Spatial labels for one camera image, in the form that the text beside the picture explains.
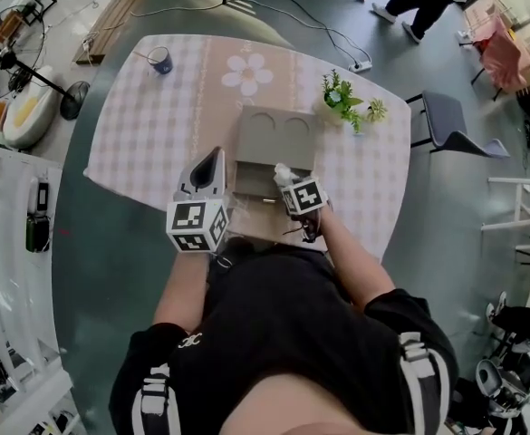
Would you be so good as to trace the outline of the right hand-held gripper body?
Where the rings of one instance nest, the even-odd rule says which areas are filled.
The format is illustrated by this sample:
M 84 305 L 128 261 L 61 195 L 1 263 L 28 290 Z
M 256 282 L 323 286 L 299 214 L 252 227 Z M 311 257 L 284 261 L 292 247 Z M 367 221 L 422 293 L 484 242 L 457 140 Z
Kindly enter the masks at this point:
M 289 216 L 301 216 L 324 207 L 328 196 L 318 178 L 300 181 L 281 189 Z

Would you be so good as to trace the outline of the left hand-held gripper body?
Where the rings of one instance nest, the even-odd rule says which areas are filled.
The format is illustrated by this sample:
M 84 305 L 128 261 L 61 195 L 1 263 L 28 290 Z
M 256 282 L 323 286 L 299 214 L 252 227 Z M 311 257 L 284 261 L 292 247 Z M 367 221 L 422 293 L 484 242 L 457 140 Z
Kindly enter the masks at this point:
M 180 173 L 168 203 L 166 234 L 180 253 L 215 253 L 229 217 L 226 154 L 215 147 L 189 163 Z

